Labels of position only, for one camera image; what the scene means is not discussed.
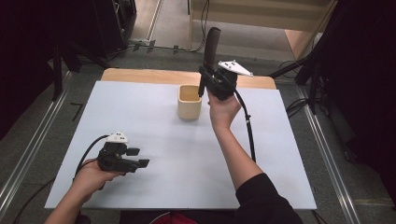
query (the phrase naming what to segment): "forearm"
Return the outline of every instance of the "forearm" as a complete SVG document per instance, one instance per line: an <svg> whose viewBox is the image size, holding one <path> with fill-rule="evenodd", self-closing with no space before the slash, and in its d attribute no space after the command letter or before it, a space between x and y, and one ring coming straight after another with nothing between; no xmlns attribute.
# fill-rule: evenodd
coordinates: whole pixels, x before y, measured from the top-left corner
<svg viewBox="0 0 396 224"><path fill-rule="evenodd" d="M45 224L74 224L83 204L84 197L70 189L49 215Z"/></svg>
<svg viewBox="0 0 396 224"><path fill-rule="evenodd" d="M251 177L262 173L262 169L249 157L230 129L214 128L214 131L235 189L238 189Z"/></svg>

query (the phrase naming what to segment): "person's left hand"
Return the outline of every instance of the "person's left hand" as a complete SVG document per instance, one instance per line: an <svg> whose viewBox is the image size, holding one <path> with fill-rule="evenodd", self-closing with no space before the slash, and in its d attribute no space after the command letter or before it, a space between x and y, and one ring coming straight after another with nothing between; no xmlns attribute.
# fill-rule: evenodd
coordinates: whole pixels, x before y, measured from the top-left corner
<svg viewBox="0 0 396 224"><path fill-rule="evenodd" d="M87 202L92 194L99 190L107 181L111 181L119 175L125 175L125 173L102 171L97 161L86 160L76 175L70 190L81 197L84 202Z"/></svg>

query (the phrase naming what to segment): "white board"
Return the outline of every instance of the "white board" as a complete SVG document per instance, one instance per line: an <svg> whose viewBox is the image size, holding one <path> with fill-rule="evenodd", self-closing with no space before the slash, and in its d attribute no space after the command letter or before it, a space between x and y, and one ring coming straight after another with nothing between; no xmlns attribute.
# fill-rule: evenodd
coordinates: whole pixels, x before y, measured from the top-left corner
<svg viewBox="0 0 396 224"><path fill-rule="evenodd" d="M54 208L69 189L76 167L99 136L123 131L136 157L149 159L147 168L106 183L84 204L113 209L235 209L239 206L227 165L213 133L207 95L201 116L194 121L177 116L178 85L96 82L46 208ZM304 166L279 91L239 89L251 115L257 163L279 194L295 209L316 209ZM243 110L233 133L249 152ZM87 158L103 147L98 142Z"/></svg>

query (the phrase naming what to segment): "cup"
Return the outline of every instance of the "cup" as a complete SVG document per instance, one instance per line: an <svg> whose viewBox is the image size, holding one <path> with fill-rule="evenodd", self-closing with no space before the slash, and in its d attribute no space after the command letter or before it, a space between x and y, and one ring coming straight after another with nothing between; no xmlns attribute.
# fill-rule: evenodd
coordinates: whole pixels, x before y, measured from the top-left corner
<svg viewBox="0 0 396 224"><path fill-rule="evenodd" d="M177 97L177 113L181 119L198 119L202 99L198 96L198 86L180 85Z"/></svg>

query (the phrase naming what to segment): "floor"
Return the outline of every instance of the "floor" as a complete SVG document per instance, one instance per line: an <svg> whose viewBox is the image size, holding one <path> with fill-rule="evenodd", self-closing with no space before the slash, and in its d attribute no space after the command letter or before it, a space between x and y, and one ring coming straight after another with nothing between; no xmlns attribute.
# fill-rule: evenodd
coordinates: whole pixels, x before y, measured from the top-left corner
<svg viewBox="0 0 396 224"><path fill-rule="evenodd" d="M131 37L131 43L146 43L155 40L156 47L172 48L178 45L188 46L187 2L185 0L136 0L138 19ZM255 75L268 75L275 72L286 61L294 60L284 31L272 28L231 25L209 22L207 27L217 26L221 32L218 57L225 60L236 59ZM200 22L194 22L192 48L199 46L202 39ZM196 64L202 62L200 54L173 54L169 50L154 49L146 53L124 52L111 62L121 68L153 68L169 70L195 71ZM68 148L78 119L73 120L78 110L73 104L87 102L94 82L100 79L102 70L95 64L85 64L79 74L72 74L70 88L65 96L62 108L52 121L47 136L40 142L40 149L35 160L29 164L30 169L21 182L14 200L10 202L5 214L0 214L0 223L11 223L21 206L47 180L57 174L62 163L63 154ZM290 72L288 77L295 76ZM285 107L299 98L298 88L292 79L280 77L276 85L282 94ZM35 103L14 125L9 134L0 142L4 156L0 158L2 173L0 182L4 185L13 172L26 146L35 134L42 118L50 107L52 87L44 91ZM334 183L330 178L316 137L307 120L306 111L301 111L290 119L296 142L301 150L304 167L318 205L318 213L327 223L396 223L396 213L391 211L392 202L384 190L380 179L364 164L355 164L344 158L343 146L337 137L331 121L318 113L322 131L332 151L333 159L346 184L348 193L355 205L360 221L348 222L342 203L337 198ZM48 190L39 194L26 208L20 223L42 223L50 211L43 209L48 197ZM117 223L118 211L84 211L93 223ZM304 223L317 223L311 211L298 211Z"/></svg>

